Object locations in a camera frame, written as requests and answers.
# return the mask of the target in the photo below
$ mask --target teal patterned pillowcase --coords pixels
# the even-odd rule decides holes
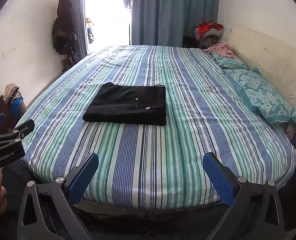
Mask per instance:
[[[206,55],[208,56],[208,58],[210,58],[213,62],[216,62],[215,58],[212,55],[209,55],[206,53]]]
[[[246,64],[240,58],[224,57],[213,51],[211,55],[215,58],[217,64],[224,69],[248,69]]]
[[[296,109],[259,74],[244,69],[224,72],[250,111],[261,114],[268,123],[296,122]]]

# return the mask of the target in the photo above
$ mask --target black bag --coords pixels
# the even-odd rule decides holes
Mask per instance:
[[[75,34],[67,36],[65,32],[60,29],[59,19],[54,21],[52,27],[53,47],[60,55],[74,55],[75,54]]]
[[[82,119],[163,126],[166,116],[165,86],[119,86],[109,82],[99,89]]]

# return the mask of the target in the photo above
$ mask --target headboard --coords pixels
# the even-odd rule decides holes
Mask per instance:
[[[232,29],[228,44],[250,69],[257,67],[263,78],[296,108],[296,49],[242,27]]]

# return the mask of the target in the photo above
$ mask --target blue striped bedsheet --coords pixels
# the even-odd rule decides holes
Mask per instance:
[[[167,125],[85,122],[101,85],[166,86]],[[29,169],[45,182],[65,176],[89,152],[99,168],[84,197],[143,209],[218,202],[201,160],[213,152],[250,182],[292,175],[296,158],[284,133],[243,104],[222,69],[200,49],[108,47],[54,82],[20,120],[35,121],[23,139]]]

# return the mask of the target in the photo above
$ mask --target blue curtain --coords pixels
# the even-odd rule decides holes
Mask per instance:
[[[132,44],[182,47],[202,22],[216,22],[218,0],[133,0]]]
[[[70,0],[70,2],[72,3],[72,19],[75,28],[75,35],[77,36],[77,53],[75,55],[75,60],[76,62],[79,62],[88,55],[86,45],[86,39],[88,37],[84,16],[84,0]]]

